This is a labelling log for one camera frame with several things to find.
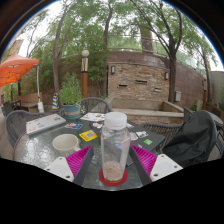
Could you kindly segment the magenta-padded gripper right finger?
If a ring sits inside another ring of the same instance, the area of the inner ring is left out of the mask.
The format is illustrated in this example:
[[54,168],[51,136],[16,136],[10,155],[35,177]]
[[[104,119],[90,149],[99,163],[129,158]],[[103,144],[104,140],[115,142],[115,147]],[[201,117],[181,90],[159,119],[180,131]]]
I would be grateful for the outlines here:
[[148,185],[182,169],[167,155],[155,155],[135,145],[130,146],[129,154],[143,185]]

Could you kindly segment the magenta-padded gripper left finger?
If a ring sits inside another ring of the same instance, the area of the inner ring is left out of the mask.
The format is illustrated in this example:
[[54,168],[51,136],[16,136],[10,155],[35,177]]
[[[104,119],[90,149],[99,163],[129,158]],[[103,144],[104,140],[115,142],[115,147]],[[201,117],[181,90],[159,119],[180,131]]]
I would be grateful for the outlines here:
[[93,155],[94,149],[90,145],[68,157],[58,157],[45,171],[81,186]]

